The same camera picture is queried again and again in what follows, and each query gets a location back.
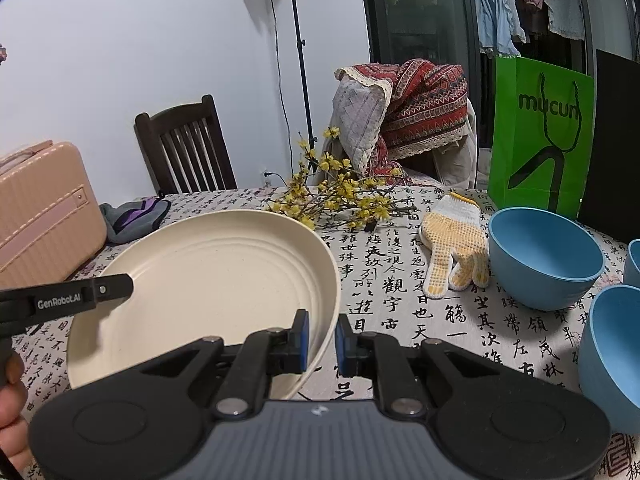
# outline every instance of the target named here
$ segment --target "black tripod pole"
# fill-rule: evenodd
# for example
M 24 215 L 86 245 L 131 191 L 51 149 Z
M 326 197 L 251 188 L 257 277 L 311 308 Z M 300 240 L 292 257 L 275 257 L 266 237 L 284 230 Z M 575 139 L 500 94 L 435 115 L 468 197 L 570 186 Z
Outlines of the black tripod pole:
M 298 39 L 298 59 L 300 60 L 300 76 L 302 78 L 302 93 L 305 97 L 305 112 L 306 112 L 306 129 L 309 134 L 309 147 L 313 148 L 316 145 L 316 138 L 314 137 L 313 128 L 311 127 L 311 111 L 309 110 L 309 93 L 306 88 L 306 72 L 305 72 L 305 56 L 302 54 L 302 48 L 306 45 L 305 40 L 300 39 L 300 22 L 298 21 L 298 5 L 296 0 L 291 0 L 293 3 L 293 20 L 296 23 L 296 37 Z

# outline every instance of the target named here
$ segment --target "blue bowl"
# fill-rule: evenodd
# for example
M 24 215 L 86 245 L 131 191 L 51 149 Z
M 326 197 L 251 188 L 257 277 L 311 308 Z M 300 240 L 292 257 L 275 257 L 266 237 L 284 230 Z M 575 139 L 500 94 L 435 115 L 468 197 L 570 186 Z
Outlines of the blue bowl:
M 622 282 L 626 285 L 640 287 L 640 240 L 633 240 L 627 249 L 625 273 Z
M 613 285 L 591 303 L 578 356 L 580 388 L 615 431 L 640 433 L 640 289 Z
M 492 216 L 489 257 L 504 290 L 538 310 L 571 306 L 604 269 L 602 251 L 587 231 L 530 207 L 510 207 Z

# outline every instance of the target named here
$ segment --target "chair backrest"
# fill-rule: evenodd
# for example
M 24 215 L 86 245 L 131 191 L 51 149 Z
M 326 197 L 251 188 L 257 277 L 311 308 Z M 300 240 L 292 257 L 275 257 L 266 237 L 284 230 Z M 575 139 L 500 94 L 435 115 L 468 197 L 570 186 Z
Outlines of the chair backrest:
M 237 188 L 212 96 L 138 115 L 136 135 L 157 192 Z

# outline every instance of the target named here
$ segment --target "silver screw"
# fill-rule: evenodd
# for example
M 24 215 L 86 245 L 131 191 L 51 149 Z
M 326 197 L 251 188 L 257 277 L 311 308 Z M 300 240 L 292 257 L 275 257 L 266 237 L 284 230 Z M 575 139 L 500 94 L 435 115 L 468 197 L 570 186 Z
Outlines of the silver screw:
M 241 415 L 249 408 L 245 400 L 227 397 L 216 404 L 216 409 L 224 415 Z
M 418 399 L 400 397 L 391 403 L 391 409 L 400 415 L 415 415 L 422 411 L 422 403 Z

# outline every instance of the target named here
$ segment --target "pink suitcase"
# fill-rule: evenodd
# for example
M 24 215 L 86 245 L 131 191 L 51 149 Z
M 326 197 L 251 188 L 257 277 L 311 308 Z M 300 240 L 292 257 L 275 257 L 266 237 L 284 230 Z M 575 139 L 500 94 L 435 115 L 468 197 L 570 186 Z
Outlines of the pink suitcase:
M 106 233 L 74 145 L 46 140 L 0 158 L 0 289 L 65 280 Z

